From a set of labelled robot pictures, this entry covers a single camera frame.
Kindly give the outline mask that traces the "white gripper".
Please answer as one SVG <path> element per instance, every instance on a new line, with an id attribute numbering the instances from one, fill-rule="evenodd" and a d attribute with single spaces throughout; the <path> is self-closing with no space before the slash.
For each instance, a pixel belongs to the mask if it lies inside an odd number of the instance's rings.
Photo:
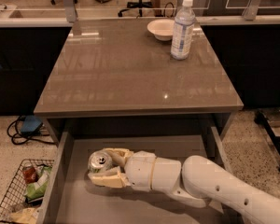
<path id="1" fill-rule="evenodd" d="M 112 158 L 114 164 L 124 167 L 123 173 L 119 167 L 111 168 L 104 172 L 88 173 L 91 182 L 96 186 L 121 189 L 127 186 L 134 190 L 151 191 L 151 176 L 156 155 L 145 151 L 133 154 L 127 148 L 104 148 Z"/>

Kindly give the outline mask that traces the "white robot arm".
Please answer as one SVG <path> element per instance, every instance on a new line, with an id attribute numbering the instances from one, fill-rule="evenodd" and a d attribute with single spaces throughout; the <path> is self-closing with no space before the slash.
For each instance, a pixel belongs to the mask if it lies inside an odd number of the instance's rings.
<path id="1" fill-rule="evenodd" d="M 216 200 L 255 224 L 280 224 L 280 199 L 199 155 L 181 162 L 143 150 L 103 148 L 90 154 L 88 170 L 96 186 L 154 190 L 193 207 L 205 207 Z"/>

